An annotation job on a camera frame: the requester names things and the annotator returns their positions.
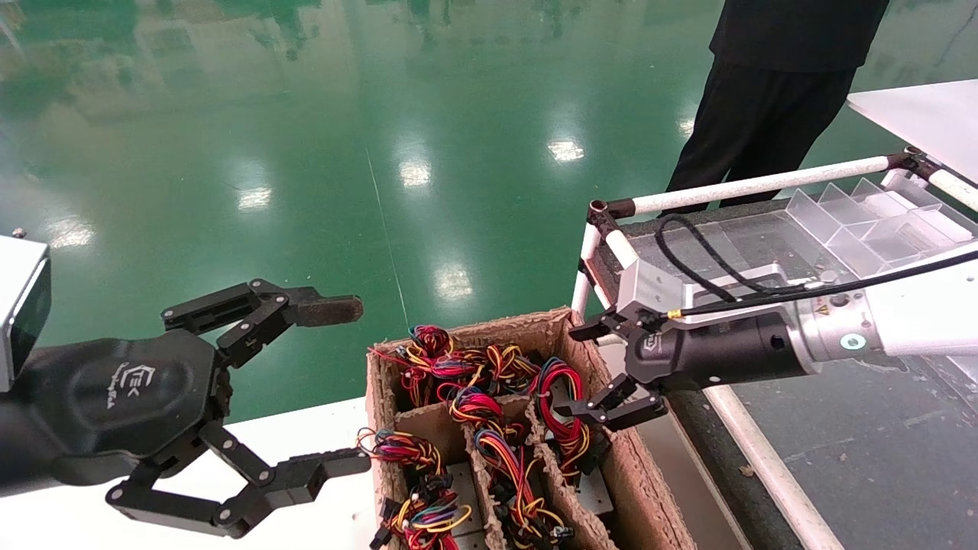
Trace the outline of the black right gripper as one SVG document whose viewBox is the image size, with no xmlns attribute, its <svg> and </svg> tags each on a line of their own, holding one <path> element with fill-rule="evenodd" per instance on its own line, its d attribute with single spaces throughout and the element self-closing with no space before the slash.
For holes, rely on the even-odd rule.
<svg viewBox="0 0 978 550">
<path fill-rule="evenodd" d="M 609 307 L 569 329 L 573 341 L 617 335 L 627 341 L 626 373 L 589 400 L 566 400 L 555 413 L 617 432 L 669 414 L 660 394 L 814 373 L 800 334 L 782 313 L 724 319 L 698 328 L 665 328 L 646 309 Z M 641 386 L 650 394 L 632 398 Z"/>
</svg>

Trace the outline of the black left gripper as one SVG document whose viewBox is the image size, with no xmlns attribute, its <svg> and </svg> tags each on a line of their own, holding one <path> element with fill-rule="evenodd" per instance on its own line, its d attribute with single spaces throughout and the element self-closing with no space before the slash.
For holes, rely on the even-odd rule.
<svg viewBox="0 0 978 550">
<path fill-rule="evenodd" d="M 325 482 L 371 469 L 357 448 L 272 466 L 221 424 L 240 368 L 288 328 L 339 326 L 364 313 L 356 295 L 255 279 L 169 306 L 149 340 L 38 348 L 2 394 L 4 490 L 100 485 L 126 477 L 105 501 L 126 518 L 241 539 L 272 512 L 312 503 Z M 196 337 L 227 327 L 216 348 Z M 223 502 L 156 490 L 210 451 L 244 480 Z"/>
</svg>

